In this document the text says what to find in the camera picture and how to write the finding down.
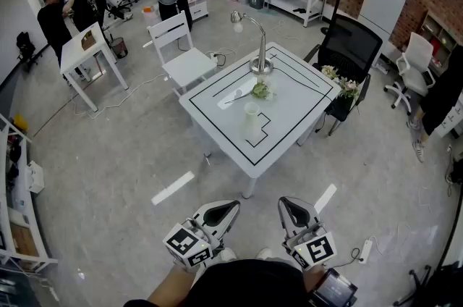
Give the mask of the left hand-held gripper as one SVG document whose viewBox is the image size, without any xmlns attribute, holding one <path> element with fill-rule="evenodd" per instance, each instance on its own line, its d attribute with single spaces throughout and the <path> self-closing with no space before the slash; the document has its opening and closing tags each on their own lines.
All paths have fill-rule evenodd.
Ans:
<svg viewBox="0 0 463 307">
<path fill-rule="evenodd" d="M 236 200 L 203 204 L 192 218 L 177 223 L 163 244 L 181 266 L 194 268 L 207 264 L 224 249 L 222 238 L 232 228 L 239 209 Z"/>
</svg>

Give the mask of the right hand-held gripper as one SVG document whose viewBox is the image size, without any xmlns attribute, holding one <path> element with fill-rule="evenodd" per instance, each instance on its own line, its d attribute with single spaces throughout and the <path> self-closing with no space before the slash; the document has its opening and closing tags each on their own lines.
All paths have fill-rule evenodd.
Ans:
<svg viewBox="0 0 463 307">
<path fill-rule="evenodd" d="M 278 210 L 281 226 L 286 231 L 282 245 L 302 269 L 324 264 L 337 255 L 333 233 L 319 222 L 319 214 L 312 204 L 284 196 L 278 200 Z M 300 227 L 309 228 L 300 232 Z"/>
</svg>

